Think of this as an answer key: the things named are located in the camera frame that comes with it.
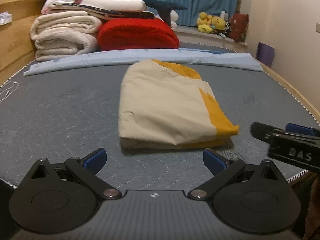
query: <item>mattress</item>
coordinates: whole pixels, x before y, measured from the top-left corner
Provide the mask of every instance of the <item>mattress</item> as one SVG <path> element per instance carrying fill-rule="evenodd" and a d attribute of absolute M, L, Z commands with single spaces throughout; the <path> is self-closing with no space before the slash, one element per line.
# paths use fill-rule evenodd
<path fill-rule="evenodd" d="M 252 138 L 252 122 L 283 128 L 288 122 L 318 127 L 308 111 L 264 72 L 208 65 L 188 65 L 207 81 L 220 108 L 239 135 L 217 152 L 249 164 L 267 158 L 268 144 Z M 120 84 L 127 65 L 71 69 L 13 77 L 18 89 L 0 103 L 0 178 L 18 185 L 36 161 L 61 163 L 106 149 L 107 164 L 97 174 L 121 191 L 190 189 L 212 177 L 203 149 L 124 149 L 117 122 Z M 274 161 L 290 179 L 304 171 Z"/>

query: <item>beige fabric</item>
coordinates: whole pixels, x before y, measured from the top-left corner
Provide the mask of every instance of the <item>beige fabric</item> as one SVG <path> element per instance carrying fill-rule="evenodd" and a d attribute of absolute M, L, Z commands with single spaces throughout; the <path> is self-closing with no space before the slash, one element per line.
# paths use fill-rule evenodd
<path fill-rule="evenodd" d="M 69 28 L 43 31 L 35 42 L 37 61 L 53 60 L 98 50 L 97 39 Z"/>
<path fill-rule="evenodd" d="M 123 146 L 181 148 L 215 140 L 217 130 L 199 89 L 214 98 L 207 82 L 180 75 L 152 60 L 129 67 L 119 104 Z"/>
<path fill-rule="evenodd" d="M 37 40 L 43 31 L 55 28 L 70 28 L 81 33 L 96 33 L 102 22 L 97 17 L 88 15 L 85 11 L 66 11 L 39 16 L 30 28 L 30 37 Z"/>

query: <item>folded blanket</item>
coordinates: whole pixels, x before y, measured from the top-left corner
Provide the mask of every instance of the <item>folded blanket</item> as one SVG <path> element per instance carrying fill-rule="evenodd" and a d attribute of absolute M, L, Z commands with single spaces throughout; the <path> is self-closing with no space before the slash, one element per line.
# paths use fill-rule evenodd
<path fill-rule="evenodd" d="M 69 28 L 43 31 L 35 42 L 37 61 L 53 60 L 98 50 L 97 39 Z"/>
<path fill-rule="evenodd" d="M 121 84 L 118 131 L 125 148 L 192 148 L 238 134 L 207 82 L 183 65 L 143 60 Z"/>
<path fill-rule="evenodd" d="M 179 39 L 159 19 L 114 19 L 100 29 L 101 50 L 115 49 L 177 49 Z"/>
<path fill-rule="evenodd" d="M 141 12 L 147 9 L 142 0 L 82 0 L 79 4 L 111 11 Z"/>
<path fill-rule="evenodd" d="M 86 11 L 89 15 L 98 17 L 103 20 L 112 20 L 118 18 L 141 18 L 141 19 L 154 19 L 155 14 L 149 11 L 110 11 L 91 7 L 81 4 L 64 4 L 52 5 L 49 13 L 57 13 L 63 11 Z"/>
<path fill-rule="evenodd" d="M 95 33 L 101 26 L 101 20 L 85 11 L 52 13 L 36 18 L 30 28 L 30 37 L 35 41 L 41 32 L 60 27 L 68 27 L 81 33 Z"/>

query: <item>mattress stitching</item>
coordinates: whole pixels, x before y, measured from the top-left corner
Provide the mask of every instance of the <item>mattress stitching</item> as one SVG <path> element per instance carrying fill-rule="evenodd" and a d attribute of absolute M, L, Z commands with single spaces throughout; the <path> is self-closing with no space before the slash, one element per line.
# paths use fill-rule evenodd
<path fill-rule="evenodd" d="M 209 47 L 216 47 L 216 48 L 220 48 L 220 49 L 228 49 L 228 48 L 224 48 L 224 47 L 220 47 L 220 46 L 215 46 L 215 45 L 209 45 L 209 44 L 205 44 L 205 43 L 199 43 L 199 42 L 191 42 L 191 41 L 183 41 L 183 40 L 179 40 L 180 42 L 184 42 L 184 43 L 189 43 L 189 44 L 198 44 L 198 45 L 203 45 L 203 46 L 209 46 Z M 25 65 L 23 68 L 19 69 L 15 74 L 13 74 L 10 78 L 8 78 L 1 86 L 0 88 L 2 88 L 4 85 L 6 85 L 16 74 L 18 74 L 20 71 L 22 71 L 23 69 L 25 69 L 26 67 L 28 67 L 32 62 L 34 62 L 34 60 L 30 61 L 27 65 Z M 291 94 L 283 85 L 281 85 L 290 95 L 292 95 L 294 97 L 294 99 L 296 99 L 302 106 L 303 108 L 313 117 L 313 119 L 317 122 L 317 124 L 319 124 L 320 127 L 320 123 L 316 120 L 316 118 L 314 117 L 313 114 L 310 113 L 310 111 L 293 95 Z M 299 173 L 297 173 L 296 175 L 292 176 L 291 178 L 287 179 L 287 182 L 290 183 L 296 179 L 298 179 L 299 177 L 303 176 L 304 174 L 306 174 L 308 172 L 308 170 L 303 170 Z M 16 187 L 15 185 L 5 181 L 6 183 L 8 183 L 11 186 Z"/>

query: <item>white blanket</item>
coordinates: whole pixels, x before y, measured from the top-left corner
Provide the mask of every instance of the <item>white blanket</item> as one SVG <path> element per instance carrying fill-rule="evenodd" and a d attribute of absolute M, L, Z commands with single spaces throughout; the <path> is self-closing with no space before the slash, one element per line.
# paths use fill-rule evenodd
<path fill-rule="evenodd" d="M 147 9 L 145 2 L 142 0 L 82 0 L 79 4 L 110 11 L 142 12 Z M 66 5 L 52 4 L 48 8 L 64 9 Z"/>
<path fill-rule="evenodd" d="M 98 50 L 97 39 L 69 28 L 43 31 L 35 42 L 37 61 L 53 60 Z"/>
<path fill-rule="evenodd" d="M 37 40 L 39 34 L 49 29 L 67 27 L 81 33 L 96 33 L 102 22 L 85 11 L 68 11 L 41 15 L 30 28 L 30 37 Z"/>

